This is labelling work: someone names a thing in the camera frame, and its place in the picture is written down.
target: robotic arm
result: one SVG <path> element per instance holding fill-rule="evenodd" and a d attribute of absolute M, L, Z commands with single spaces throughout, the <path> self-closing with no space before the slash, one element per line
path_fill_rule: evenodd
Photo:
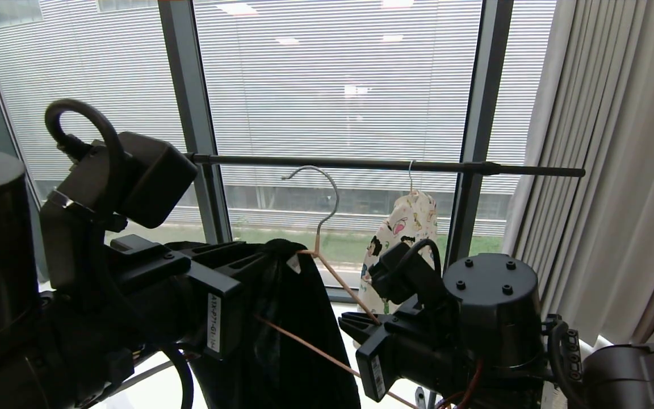
<path fill-rule="evenodd" d="M 66 135 L 66 111 L 87 117 L 104 143 Z M 104 244 L 104 232 L 122 231 L 127 219 L 163 223 L 196 166 L 169 143 L 116 133 L 80 101 L 55 101 L 45 119 L 75 163 L 40 212 L 54 292 L 37 289 L 24 166 L 0 153 L 0 407 L 91 407 L 160 350 L 178 370 L 188 408 L 188 366 L 203 386 L 208 368 L 238 349 L 265 260 L 244 259 L 244 243 L 174 249 L 125 236 Z M 433 268 L 416 256 L 426 245 Z M 370 398 L 408 378 L 443 396 L 464 393 L 456 399 L 464 407 L 539 407 L 545 382 L 558 383 L 573 408 L 654 404 L 654 344 L 609 347 L 583 363 L 577 332 L 560 316 L 540 319 L 529 266 L 505 254 L 463 259 L 443 276 L 440 265 L 431 241 L 391 249 L 370 273 L 379 294 L 403 306 L 380 315 L 380 325 L 359 313 L 340 319 L 362 345 Z M 231 398 L 207 402 L 240 407 L 238 388 Z"/>

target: black garment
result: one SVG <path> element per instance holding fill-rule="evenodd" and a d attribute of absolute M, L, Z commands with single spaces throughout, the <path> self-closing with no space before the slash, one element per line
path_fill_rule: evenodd
<path fill-rule="evenodd" d="M 192 244 L 169 246 L 182 249 Z M 302 244 L 275 239 L 244 246 L 252 246 L 247 253 L 264 254 L 269 262 L 260 280 L 252 283 L 257 291 L 244 314 L 239 349 L 226 360 L 202 357 L 191 363 L 209 409 L 358 409 L 360 397 L 352 374 L 254 318 L 261 316 L 349 365 L 314 259 L 299 254 L 297 273 L 286 261 L 305 248 Z"/>

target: curtain fold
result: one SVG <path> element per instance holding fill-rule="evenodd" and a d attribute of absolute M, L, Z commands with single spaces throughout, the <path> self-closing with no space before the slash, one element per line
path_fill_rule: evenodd
<path fill-rule="evenodd" d="M 615 343 L 647 341 L 654 333 L 654 2 L 572 5 L 557 7 L 548 47 L 565 47 L 565 58 L 551 113 L 535 107 L 527 164 L 581 166 L 587 176 L 522 179 L 504 250 L 537 270 L 543 313 L 563 314 L 584 341 L 594 344 L 600 333 Z M 568 19 L 565 40 L 555 29 Z"/>

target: cartoon print shirt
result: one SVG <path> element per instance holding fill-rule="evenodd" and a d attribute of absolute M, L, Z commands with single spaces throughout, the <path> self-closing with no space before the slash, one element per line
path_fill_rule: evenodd
<path fill-rule="evenodd" d="M 389 217 L 380 223 L 380 227 L 368 243 L 363 271 L 360 275 L 358 296 L 375 314 L 392 314 L 399 305 L 385 301 L 370 285 L 368 269 L 378 261 L 381 254 L 395 244 L 404 241 L 412 246 L 422 239 L 436 241 L 438 238 L 438 214 L 433 197 L 422 191 L 413 191 L 408 196 L 395 201 L 395 208 Z M 430 248 L 419 251 L 423 259 L 433 266 L 433 254 Z"/>

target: hanger hook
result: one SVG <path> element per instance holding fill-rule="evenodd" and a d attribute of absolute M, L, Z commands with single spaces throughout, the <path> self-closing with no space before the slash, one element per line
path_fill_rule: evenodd
<path fill-rule="evenodd" d="M 408 165 L 408 178 L 410 178 L 410 192 L 408 193 L 413 193 L 413 162 L 415 162 L 415 160 L 411 160 L 410 165 Z"/>
<path fill-rule="evenodd" d="M 327 217 L 322 219 L 320 223 L 317 225 L 317 239 L 319 239 L 320 236 L 320 231 L 322 230 L 322 225 L 325 223 L 325 221 L 329 220 L 332 216 L 334 216 L 335 213 L 337 213 L 337 207 L 339 206 L 339 191 L 337 190 L 337 183 L 334 183 L 334 179 L 332 179 L 332 176 L 327 174 L 324 170 L 321 170 L 320 168 L 317 168 L 317 166 L 312 166 L 312 165 L 304 165 L 300 166 L 299 168 L 296 168 L 292 173 L 289 174 L 289 176 L 282 176 L 282 181 L 287 181 L 288 179 L 292 179 L 296 174 L 301 172 L 302 170 L 305 169 L 312 169 L 316 170 L 317 172 L 324 174 L 325 178 L 329 181 L 329 183 L 332 184 L 332 189 L 334 189 L 334 196 L 335 196 L 335 201 L 334 201 L 334 209 L 332 209 L 332 212 L 330 212 Z"/>

